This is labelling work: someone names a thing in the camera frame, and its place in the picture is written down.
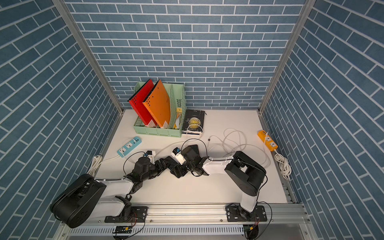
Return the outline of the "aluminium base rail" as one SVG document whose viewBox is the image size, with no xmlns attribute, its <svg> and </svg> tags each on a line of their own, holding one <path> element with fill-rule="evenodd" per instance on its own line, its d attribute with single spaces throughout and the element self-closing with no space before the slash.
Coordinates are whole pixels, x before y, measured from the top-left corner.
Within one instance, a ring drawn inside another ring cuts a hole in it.
<svg viewBox="0 0 384 240">
<path fill-rule="evenodd" d="M 315 231 L 301 204 L 259 204 L 248 222 L 235 217 L 230 204 L 147 204 L 137 223 L 89 220 L 71 229 L 62 225 L 55 240 L 245 240 L 256 226 L 258 240 L 315 240 Z"/>
</svg>

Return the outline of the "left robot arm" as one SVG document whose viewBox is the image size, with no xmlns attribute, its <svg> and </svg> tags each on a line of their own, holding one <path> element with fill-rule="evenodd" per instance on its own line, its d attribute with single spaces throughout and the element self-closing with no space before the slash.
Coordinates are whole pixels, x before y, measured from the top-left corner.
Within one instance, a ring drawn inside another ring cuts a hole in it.
<svg viewBox="0 0 384 240">
<path fill-rule="evenodd" d="M 132 195 L 142 188 L 144 181 L 158 177 L 177 164 L 170 156 L 154 163 L 148 157 L 140 157 L 132 172 L 121 179 L 97 180 L 83 174 L 51 203 L 50 211 L 72 229 L 88 219 L 135 223 L 140 214 L 132 207 Z"/>
</svg>

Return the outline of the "yellow item in organizer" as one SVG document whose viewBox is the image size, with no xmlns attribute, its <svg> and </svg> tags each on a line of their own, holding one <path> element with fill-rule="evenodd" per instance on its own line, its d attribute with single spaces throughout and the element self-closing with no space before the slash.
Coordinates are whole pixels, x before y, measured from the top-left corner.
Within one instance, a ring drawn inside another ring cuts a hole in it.
<svg viewBox="0 0 384 240">
<path fill-rule="evenodd" d="M 177 108 L 176 119 L 175 119 L 175 124 L 174 124 L 174 129 L 176 129 L 176 130 L 180 129 L 181 117 L 182 117 L 182 108 Z"/>
</svg>

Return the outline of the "black book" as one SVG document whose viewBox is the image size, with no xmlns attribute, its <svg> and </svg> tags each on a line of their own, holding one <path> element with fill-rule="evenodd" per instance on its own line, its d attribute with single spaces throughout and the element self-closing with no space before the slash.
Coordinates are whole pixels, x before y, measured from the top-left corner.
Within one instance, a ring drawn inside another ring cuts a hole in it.
<svg viewBox="0 0 384 240">
<path fill-rule="evenodd" d="M 184 135 L 201 135 L 206 112 L 203 110 L 186 110 L 185 119 L 182 128 Z"/>
</svg>

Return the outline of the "red folder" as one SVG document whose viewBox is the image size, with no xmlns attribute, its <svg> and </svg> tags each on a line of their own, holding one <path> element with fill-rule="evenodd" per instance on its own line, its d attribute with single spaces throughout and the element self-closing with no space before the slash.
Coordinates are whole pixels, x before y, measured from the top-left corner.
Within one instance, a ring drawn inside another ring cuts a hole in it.
<svg viewBox="0 0 384 240">
<path fill-rule="evenodd" d="M 157 126 L 154 118 L 144 106 L 143 101 L 146 99 L 147 95 L 150 93 L 154 84 L 151 79 L 145 82 L 145 84 L 138 89 L 135 94 L 129 99 L 129 103 L 135 112 L 138 114 L 139 118 L 142 120 L 143 124 L 146 127 L 154 128 Z"/>
</svg>

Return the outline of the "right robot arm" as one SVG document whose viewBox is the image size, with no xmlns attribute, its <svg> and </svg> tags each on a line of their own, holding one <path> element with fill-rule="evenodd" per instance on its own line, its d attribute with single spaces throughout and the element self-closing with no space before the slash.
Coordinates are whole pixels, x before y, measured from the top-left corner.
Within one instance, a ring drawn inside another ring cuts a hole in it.
<svg viewBox="0 0 384 240">
<path fill-rule="evenodd" d="M 227 175 L 242 191 L 239 204 L 230 203 L 226 206 L 229 222 L 260 222 L 267 221 L 265 209 L 258 207 L 258 196 L 261 188 L 267 183 L 267 171 L 260 164 L 242 151 L 223 158 L 201 157 L 196 145 L 181 150 L 181 156 L 187 169 L 197 176 Z"/>
</svg>

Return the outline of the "orange folder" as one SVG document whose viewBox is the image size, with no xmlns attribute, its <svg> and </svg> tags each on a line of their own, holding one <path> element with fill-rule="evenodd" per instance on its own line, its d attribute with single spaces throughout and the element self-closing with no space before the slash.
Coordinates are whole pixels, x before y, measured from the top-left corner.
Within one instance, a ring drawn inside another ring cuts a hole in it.
<svg viewBox="0 0 384 240">
<path fill-rule="evenodd" d="M 154 85 L 143 105 L 149 111 L 158 126 L 162 129 L 169 127 L 171 119 L 170 97 L 161 80 Z"/>
</svg>

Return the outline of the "green plastic file organizer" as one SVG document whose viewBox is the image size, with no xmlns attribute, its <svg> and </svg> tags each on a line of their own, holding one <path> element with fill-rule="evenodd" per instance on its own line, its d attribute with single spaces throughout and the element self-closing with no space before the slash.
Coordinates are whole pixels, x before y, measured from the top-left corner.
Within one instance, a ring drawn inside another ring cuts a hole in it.
<svg viewBox="0 0 384 240">
<path fill-rule="evenodd" d="M 183 84 L 138 82 L 129 103 L 138 114 L 137 134 L 181 137 L 187 110 Z"/>
</svg>

